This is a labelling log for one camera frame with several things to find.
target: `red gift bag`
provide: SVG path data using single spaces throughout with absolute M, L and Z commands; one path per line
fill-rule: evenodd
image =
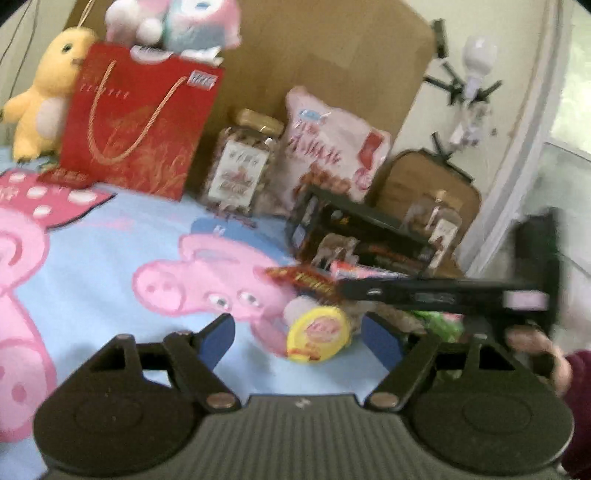
M 223 69 L 161 50 L 95 44 L 68 114 L 62 167 L 178 200 Z

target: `black box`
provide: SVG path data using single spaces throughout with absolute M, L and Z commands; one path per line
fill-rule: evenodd
M 300 196 L 286 228 L 287 242 L 301 262 L 327 268 L 334 260 L 407 274 L 421 273 L 436 252 L 401 222 L 367 205 L 317 186 Z

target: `jar lid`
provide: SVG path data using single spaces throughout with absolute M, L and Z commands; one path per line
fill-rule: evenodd
M 271 116 L 242 108 L 236 112 L 234 121 L 241 127 L 248 127 L 271 137 L 279 137 L 285 125 Z
M 351 342 L 351 324 L 337 307 L 318 307 L 301 316 L 287 334 L 287 358 L 323 362 Z
M 433 195 L 433 198 L 436 200 L 445 202 L 449 207 L 453 208 L 457 212 L 462 208 L 463 202 L 460 199 L 449 195 L 447 190 L 433 190 L 431 195 Z

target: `light bulb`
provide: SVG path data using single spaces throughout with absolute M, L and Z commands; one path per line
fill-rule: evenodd
M 471 102 L 476 97 L 482 80 L 495 66 L 498 47 L 487 37 L 473 36 L 464 46 L 463 61 L 467 78 L 464 87 L 464 99 Z

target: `snack jar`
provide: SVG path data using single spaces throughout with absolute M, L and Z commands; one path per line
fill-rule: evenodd
M 445 190 L 435 190 L 414 202 L 402 222 L 406 231 L 416 231 L 429 239 L 437 252 L 428 270 L 434 273 L 462 226 L 458 213 L 462 202 Z
M 219 135 L 202 202 L 243 215 L 260 213 L 284 124 L 246 108 L 238 110 L 233 121 Z

